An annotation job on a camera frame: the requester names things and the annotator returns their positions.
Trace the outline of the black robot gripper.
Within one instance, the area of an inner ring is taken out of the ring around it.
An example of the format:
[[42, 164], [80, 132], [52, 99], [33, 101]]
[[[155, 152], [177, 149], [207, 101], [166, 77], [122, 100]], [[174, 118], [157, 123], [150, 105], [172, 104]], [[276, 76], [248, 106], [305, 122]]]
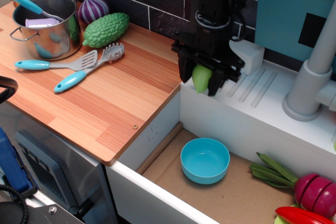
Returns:
[[176, 31], [172, 50], [178, 54], [182, 82], [192, 76], [199, 64], [212, 71], [208, 82], [208, 96], [214, 96], [226, 80], [238, 81], [245, 65], [230, 48], [230, 18], [216, 23], [203, 15], [195, 16], [194, 32]]

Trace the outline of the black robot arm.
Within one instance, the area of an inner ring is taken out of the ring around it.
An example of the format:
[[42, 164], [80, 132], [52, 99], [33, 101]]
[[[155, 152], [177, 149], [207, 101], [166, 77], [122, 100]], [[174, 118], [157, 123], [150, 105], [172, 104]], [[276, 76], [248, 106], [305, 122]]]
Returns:
[[178, 54], [180, 78], [187, 82], [197, 65], [210, 70], [209, 96], [227, 80], [237, 82], [244, 61], [229, 46], [236, 19], [244, 25], [241, 10], [247, 0], [192, 0], [189, 31], [176, 31], [172, 50]]

